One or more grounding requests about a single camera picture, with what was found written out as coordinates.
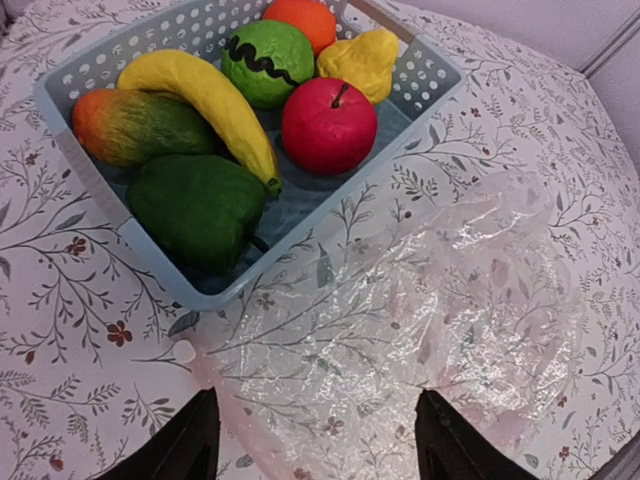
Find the green toy watermelon ball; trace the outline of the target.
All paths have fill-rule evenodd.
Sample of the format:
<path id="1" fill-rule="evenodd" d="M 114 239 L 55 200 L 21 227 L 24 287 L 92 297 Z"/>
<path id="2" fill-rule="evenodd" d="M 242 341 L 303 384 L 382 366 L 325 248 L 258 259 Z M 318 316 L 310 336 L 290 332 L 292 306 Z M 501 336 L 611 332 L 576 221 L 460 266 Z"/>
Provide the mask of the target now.
<path id="1" fill-rule="evenodd" d="M 315 57 L 307 37 L 296 27 L 260 20 L 229 37 L 221 71 L 258 109 L 276 110 L 315 73 Z"/>

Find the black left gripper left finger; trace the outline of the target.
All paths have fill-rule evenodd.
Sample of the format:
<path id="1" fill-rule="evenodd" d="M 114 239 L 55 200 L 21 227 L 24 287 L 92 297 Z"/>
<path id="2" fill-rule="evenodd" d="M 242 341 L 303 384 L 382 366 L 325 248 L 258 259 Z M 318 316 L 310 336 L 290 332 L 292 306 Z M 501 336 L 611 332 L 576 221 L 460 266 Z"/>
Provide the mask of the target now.
<path id="1" fill-rule="evenodd" d="M 214 479 L 219 443 L 219 406 L 211 387 L 196 393 L 142 447 L 98 479 Z"/>

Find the yellow toy banana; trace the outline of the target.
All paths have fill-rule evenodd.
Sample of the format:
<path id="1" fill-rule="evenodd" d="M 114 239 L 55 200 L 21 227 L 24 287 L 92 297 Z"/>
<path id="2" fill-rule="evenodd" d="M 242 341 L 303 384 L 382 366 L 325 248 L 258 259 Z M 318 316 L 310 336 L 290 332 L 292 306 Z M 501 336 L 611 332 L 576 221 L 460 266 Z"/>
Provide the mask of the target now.
<path id="1" fill-rule="evenodd" d="M 214 65 L 181 50 L 159 50 L 134 59 L 118 77 L 120 89 L 161 91 L 191 104 L 213 127 L 234 158 L 277 197 L 282 179 L 272 144 L 242 93 Z"/>

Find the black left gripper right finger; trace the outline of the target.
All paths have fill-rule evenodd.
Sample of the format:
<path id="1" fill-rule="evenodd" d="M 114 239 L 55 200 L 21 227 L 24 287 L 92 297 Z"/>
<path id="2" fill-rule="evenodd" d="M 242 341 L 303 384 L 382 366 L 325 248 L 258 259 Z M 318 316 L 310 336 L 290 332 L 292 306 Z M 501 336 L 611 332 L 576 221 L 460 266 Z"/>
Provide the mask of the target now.
<path id="1" fill-rule="evenodd" d="M 497 450 L 439 392 L 422 391 L 416 414 L 416 453 L 422 479 L 536 479 Z"/>

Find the orange toy orange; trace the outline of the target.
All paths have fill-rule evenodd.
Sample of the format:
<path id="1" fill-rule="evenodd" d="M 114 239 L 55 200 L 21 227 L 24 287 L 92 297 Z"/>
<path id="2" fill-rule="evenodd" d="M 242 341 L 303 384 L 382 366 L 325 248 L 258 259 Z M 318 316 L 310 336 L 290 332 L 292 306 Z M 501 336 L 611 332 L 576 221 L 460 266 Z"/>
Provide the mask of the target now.
<path id="1" fill-rule="evenodd" d="M 315 56 L 336 41 L 336 17 L 320 1 L 274 1 L 262 18 L 288 23 L 299 29 L 310 41 Z"/>

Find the clear zip top bag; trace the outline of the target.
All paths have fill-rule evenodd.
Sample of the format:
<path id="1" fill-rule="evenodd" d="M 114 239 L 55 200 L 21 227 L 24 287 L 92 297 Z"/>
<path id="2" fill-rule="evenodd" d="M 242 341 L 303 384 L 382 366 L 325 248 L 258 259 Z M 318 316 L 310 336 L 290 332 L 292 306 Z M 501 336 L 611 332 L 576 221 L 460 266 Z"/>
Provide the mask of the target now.
<path id="1" fill-rule="evenodd" d="M 236 324 L 183 318 L 173 354 L 269 479 L 414 479 L 434 390 L 501 453 L 529 441 L 575 370 L 584 307 L 533 174 L 482 179 L 247 295 Z"/>

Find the red toy apple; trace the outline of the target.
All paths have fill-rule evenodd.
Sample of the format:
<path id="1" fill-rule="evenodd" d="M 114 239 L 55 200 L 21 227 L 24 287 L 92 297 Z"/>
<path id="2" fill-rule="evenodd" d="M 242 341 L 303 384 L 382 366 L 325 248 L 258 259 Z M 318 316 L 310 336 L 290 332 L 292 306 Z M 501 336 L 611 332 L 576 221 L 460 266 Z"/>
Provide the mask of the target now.
<path id="1" fill-rule="evenodd" d="M 354 170 L 369 155 L 377 126 L 376 111 L 360 90 L 337 78 L 314 78 L 287 100 L 281 137 L 297 167 L 337 176 Z"/>

